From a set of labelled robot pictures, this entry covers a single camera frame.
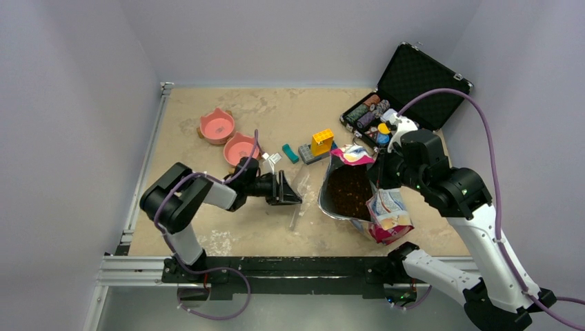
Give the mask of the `clear plastic scoop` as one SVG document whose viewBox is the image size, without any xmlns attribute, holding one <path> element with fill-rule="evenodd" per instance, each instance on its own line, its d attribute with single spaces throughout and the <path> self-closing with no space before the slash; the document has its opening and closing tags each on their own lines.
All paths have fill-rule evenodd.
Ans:
<svg viewBox="0 0 585 331">
<path fill-rule="evenodd" d="M 302 167 L 300 167 L 298 173 L 296 174 L 292 182 L 292 188 L 301 197 L 302 202 L 300 204 L 297 204 L 293 209 L 290 224 L 288 226 L 288 229 L 291 232 L 295 231 L 298 220 L 301 218 L 306 209 L 305 208 L 305 203 L 307 202 L 306 193 L 310 185 L 309 181 L 310 171 L 308 170 L 308 166 L 303 165 Z"/>
</svg>

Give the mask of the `colourful pet food bag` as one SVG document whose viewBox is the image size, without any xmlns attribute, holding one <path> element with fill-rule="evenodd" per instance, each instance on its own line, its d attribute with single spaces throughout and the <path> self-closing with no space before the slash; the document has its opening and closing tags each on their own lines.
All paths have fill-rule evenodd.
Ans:
<svg viewBox="0 0 585 331">
<path fill-rule="evenodd" d="M 390 245 L 415 227 L 400 191 L 382 190 L 368 178 L 374 162 L 360 145 L 333 148 L 318 206 L 330 218 L 349 222 L 365 237 Z"/>
</svg>

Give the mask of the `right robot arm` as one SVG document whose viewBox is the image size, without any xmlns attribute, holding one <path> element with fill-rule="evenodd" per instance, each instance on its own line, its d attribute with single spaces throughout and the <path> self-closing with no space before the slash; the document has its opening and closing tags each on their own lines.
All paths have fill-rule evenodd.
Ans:
<svg viewBox="0 0 585 331">
<path fill-rule="evenodd" d="M 468 248 L 478 272 L 457 269 L 404 243 L 388 254 L 379 271 L 390 283 L 417 279 L 456 300 L 480 330 L 525 330 L 531 315 L 551 307 L 556 296 L 523 269 L 495 224 L 496 209 L 482 178 L 454 168 L 441 138 L 415 130 L 394 140 L 367 171 L 381 189 L 407 187 L 446 218 Z"/>
</svg>

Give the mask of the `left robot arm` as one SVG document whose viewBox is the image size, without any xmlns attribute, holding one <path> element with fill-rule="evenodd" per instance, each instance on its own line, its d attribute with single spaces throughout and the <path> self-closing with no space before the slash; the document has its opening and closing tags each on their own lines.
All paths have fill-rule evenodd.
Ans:
<svg viewBox="0 0 585 331">
<path fill-rule="evenodd" d="M 176 163 L 143 193 L 139 207 L 163 235 L 187 281 L 199 281 L 207 268 L 206 252 L 191 225 L 203 204 L 234 212 L 248 197 L 263 197 L 268 205 L 302 203 L 284 171 L 260 174 L 259 170 L 257 159 L 243 157 L 234 174 L 216 179 Z"/>
</svg>

